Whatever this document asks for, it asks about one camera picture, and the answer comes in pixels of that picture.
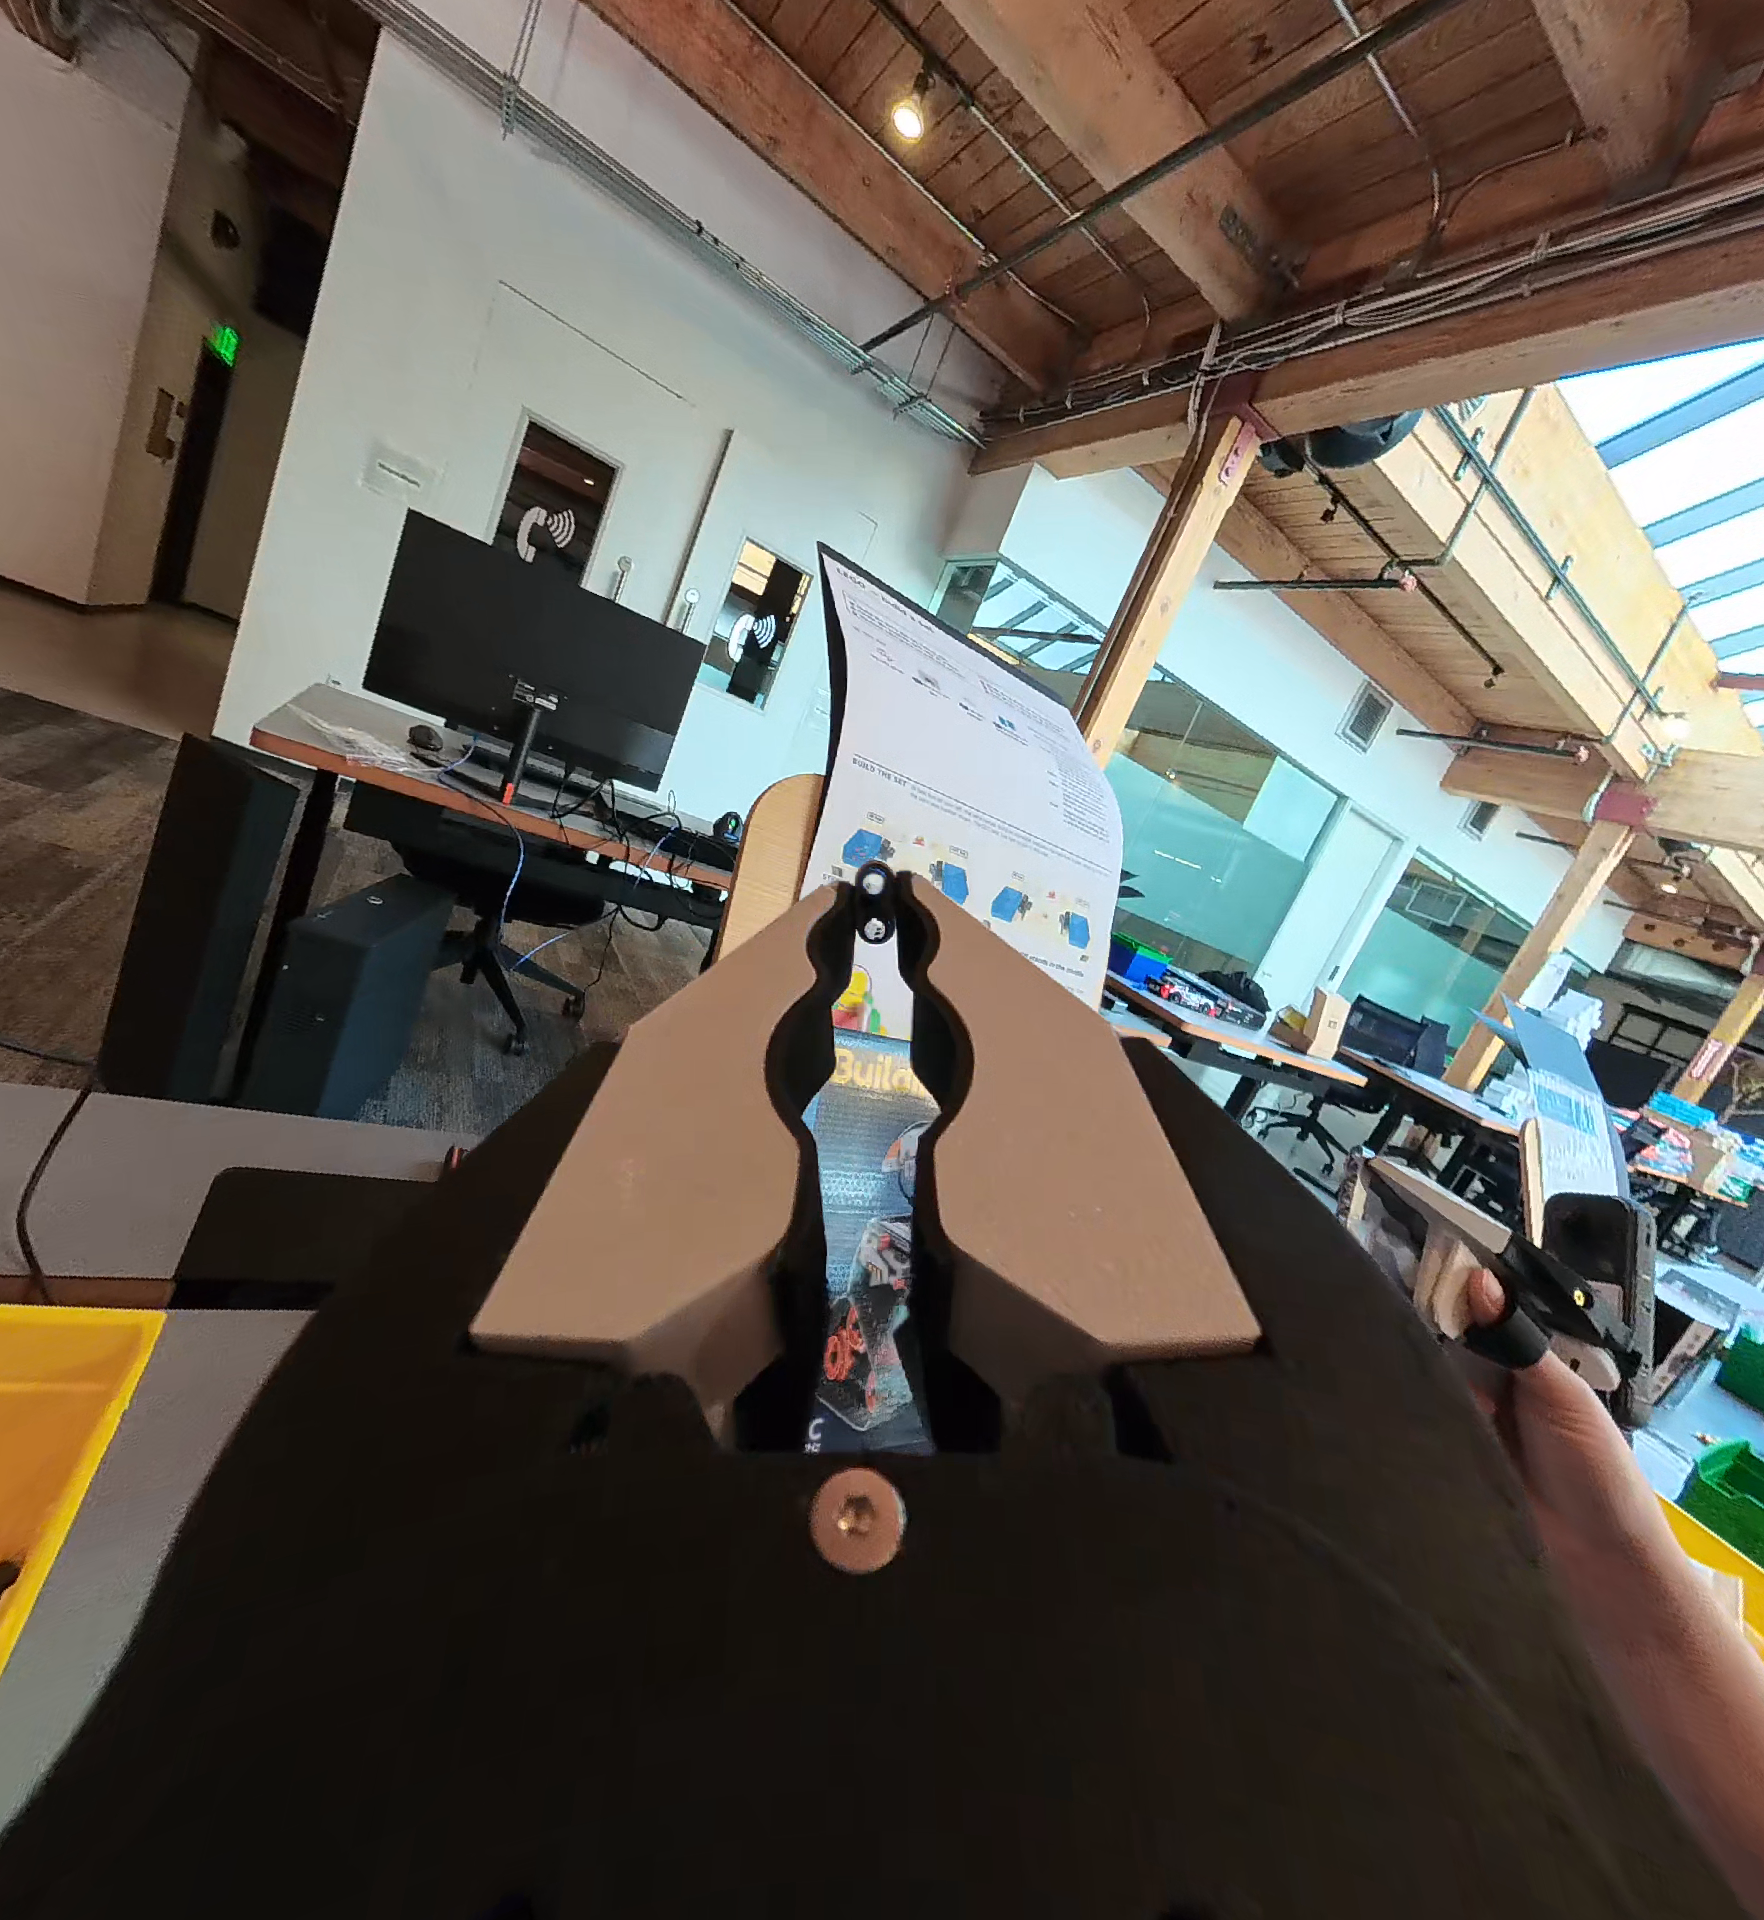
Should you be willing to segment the wooden stand board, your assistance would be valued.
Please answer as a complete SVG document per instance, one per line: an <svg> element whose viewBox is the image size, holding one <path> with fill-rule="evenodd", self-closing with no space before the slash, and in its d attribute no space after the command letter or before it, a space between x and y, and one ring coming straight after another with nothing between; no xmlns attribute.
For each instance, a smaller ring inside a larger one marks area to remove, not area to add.
<svg viewBox="0 0 1764 1920"><path fill-rule="evenodd" d="M774 781L749 806L724 920L705 968L743 947L797 904L820 816L823 790L823 774L794 774Z"/></svg>

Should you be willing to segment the phone icon door window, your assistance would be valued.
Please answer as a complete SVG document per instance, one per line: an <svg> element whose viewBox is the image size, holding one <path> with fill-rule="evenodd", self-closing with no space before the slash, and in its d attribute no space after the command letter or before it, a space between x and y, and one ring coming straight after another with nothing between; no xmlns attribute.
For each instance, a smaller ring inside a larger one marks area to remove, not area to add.
<svg viewBox="0 0 1764 1920"><path fill-rule="evenodd" d="M621 468L543 419L526 419L492 545L588 584Z"/></svg>
<svg viewBox="0 0 1764 1920"><path fill-rule="evenodd" d="M741 543L712 637L727 698L763 707L814 574L765 545Z"/></svg>

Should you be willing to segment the grey desk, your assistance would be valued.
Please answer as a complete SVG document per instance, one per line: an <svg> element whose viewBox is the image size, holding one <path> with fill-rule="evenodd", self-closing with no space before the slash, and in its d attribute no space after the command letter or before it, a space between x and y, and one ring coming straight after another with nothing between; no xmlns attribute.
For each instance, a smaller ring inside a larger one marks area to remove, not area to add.
<svg viewBox="0 0 1764 1920"><path fill-rule="evenodd" d="M174 1310L211 1180L264 1168L430 1182L478 1133L0 1083L0 1304L160 1309L123 1421L0 1679L0 1831L79 1729L160 1562L305 1310Z"/></svg>

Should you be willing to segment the wooden office desk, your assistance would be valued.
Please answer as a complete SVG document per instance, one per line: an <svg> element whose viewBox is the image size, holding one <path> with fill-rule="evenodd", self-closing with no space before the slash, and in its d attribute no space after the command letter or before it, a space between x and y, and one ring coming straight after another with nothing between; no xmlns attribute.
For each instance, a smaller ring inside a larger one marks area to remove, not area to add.
<svg viewBox="0 0 1764 1920"><path fill-rule="evenodd" d="M1359 1117L1374 1117L1362 1147L1415 1163L1421 1153L1414 1146L1396 1146L1404 1127L1415 1125L1451 1146L1440 1163L1443 1182L1460 1180L1473 1151L1494 1142L1521 1151L1528 1146L1528 1121L1512 1121L1445 1080L1418 1068L1392 1067L1366 1052L1338 1048L1336 1056L1320 1059L1272 1032L1256 1031L1233 1021L1220 1021L1183 1008L1111 972L1105 979L1107 997L1131 1013L1151 1021L1163 1032L1170 1051L1206 1070L1233 1076L1233 1090L1223 1100L1235 1123L1245 1123L1262 1089L1301 1090L1306 1105L1301 1111L1269 1111L1254 1129L1256 1139L1289 1132L1312 1144L1326 1163L1326 1175L1309 1175L1312 1188L1333 1191L1333 1182L1350 1147L1326 1132L1324 1109L1335 1103Z"/></svg>

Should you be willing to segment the yellow parts bin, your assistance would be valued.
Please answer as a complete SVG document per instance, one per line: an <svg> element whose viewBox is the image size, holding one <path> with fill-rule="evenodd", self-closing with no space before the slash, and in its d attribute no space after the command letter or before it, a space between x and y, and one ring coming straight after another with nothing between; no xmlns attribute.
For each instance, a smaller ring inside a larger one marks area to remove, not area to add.
<svg viewBox="0 0 1764 1920"><path fill-rule="evenodd" d="M0 1679L163 1320L160 1309L0 1304Z"/></svg>

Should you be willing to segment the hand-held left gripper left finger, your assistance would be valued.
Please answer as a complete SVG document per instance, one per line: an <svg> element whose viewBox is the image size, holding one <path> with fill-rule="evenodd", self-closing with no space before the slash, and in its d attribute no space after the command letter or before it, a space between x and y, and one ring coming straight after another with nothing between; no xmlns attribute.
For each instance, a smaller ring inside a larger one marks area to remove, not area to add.
<svg viewBox="0 0 1764 1920"><path fill-rule="evenodd" d="M806 1109L833 1079L853 892L798 900L635 1024L469 1323L483 1353L679 1380L718 1437L806 1356L825 1229Z"/></svg>

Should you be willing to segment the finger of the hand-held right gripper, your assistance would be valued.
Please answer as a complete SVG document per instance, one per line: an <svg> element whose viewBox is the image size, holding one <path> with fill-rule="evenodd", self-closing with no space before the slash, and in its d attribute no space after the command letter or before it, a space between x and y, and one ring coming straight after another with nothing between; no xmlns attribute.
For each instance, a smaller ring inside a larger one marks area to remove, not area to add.
<svg viewBox="0 0 1764 1920"><path fill-rule="evenodd" d="M1499 1261L1509 1248L1509 1226L1408 1163L1385 1156L1364 1157L1360 1177L1386 1210L1420 1217L1427 1233L1460 1243L1478 1261Z"/></svg>

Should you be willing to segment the person's right forearm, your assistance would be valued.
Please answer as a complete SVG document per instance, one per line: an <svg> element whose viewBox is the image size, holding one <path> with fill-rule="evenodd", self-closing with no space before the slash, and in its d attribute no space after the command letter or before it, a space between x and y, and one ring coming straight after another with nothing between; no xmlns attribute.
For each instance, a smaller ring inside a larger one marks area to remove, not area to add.
<svg viewBox="0 0 1764 1920"><path fill-rule="evenodd" d="M1538 1507L1582 1640L1637 1749L1749 1915L1764 1915L1764 1664L1631 1462Z"/></svg>

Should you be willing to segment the blue robot kit box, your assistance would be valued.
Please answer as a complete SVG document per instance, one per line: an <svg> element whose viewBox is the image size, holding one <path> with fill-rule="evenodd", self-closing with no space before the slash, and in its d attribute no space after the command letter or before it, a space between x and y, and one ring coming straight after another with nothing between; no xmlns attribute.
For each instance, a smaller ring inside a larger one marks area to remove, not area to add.
<svg viewBox="0 0 1764 1920"><path fill-rule="evenodd" d="M912 1327L918 1147L940 1117L905 1041L836 1035L809 1105L826 1245L809 1451L932 1451Z"/></svg>

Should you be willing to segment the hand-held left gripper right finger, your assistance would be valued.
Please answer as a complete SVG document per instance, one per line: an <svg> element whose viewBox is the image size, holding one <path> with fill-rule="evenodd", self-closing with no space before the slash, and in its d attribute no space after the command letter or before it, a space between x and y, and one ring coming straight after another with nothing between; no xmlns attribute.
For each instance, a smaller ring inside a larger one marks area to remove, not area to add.
<svg viewBox="0 0 1764 1920"><path fill-rule="evenodd" d="M1260 1320L1098 1010L910 873L891 884L918 1146L912 1304L937 1451L993 1451L1052 1382L1243 1357Z"/></svg>

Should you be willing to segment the black computer tower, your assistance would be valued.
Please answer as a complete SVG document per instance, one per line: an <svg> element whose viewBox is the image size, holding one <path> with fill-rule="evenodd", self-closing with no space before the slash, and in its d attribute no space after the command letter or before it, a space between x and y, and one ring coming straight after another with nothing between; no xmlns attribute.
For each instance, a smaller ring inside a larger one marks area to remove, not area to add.
<svg viewBox="0 0 1764 1920"><path fill-rule="evenodd" d="M451 909L395 873L296 918L234 1105L359 1117L410 1047Z"/></svg>

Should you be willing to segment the person's right hand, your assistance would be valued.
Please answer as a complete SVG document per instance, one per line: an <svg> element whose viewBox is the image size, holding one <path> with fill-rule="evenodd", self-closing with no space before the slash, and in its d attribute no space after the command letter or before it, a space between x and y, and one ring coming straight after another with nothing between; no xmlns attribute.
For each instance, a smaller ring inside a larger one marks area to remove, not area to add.
<svg viewBox="0 0 1764 1920"><path fill-rule="evenodd" d="M1460 1365L1517 1473L1544 1549L1573 1562L1665 1537L1627 1440L1562 1352L1549 1344L1525 1367L1470 1352Z"/></svg>

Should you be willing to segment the black flat device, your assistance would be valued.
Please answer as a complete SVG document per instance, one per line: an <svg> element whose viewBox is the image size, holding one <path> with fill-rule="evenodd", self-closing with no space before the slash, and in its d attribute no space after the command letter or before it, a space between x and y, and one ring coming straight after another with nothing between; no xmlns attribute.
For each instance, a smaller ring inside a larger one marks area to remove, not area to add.
<svg viewBox="0 0 1764 1920"><path fill-rule="evenodd" d="M170 1309L318 1309L431 1189L349 1173L224 1170L176 1262Z"/></svg>

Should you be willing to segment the white instruction sheet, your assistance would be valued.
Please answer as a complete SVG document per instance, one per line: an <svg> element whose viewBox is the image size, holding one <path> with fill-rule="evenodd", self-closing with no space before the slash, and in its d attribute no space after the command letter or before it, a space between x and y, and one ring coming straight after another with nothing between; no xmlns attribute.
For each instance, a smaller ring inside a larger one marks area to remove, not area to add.
<svg viewBox="0 0 1764 1920"><path fill-rule="evenodd" d="M880 861L1098 1008L1124 829L1072 711L826 545L819 583L830 757L798 889Z"/></svg>

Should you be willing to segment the tilted paper stand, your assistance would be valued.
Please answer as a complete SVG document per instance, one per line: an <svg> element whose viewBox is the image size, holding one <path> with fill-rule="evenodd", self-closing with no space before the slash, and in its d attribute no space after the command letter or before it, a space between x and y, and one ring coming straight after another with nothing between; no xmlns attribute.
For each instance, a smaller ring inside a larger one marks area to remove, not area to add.
<svg viewBox="0 0 1764 1920"><path fill-rule="evenodd" d="M1587 1051L1558 1021L1512 999L1478 1023L1521 1064L1526 1116L1534 1121L1533 1166L1544 1200L1564 1193L1631 1197L1627 1161L1612 1111L1588 1067Z"/></svg>

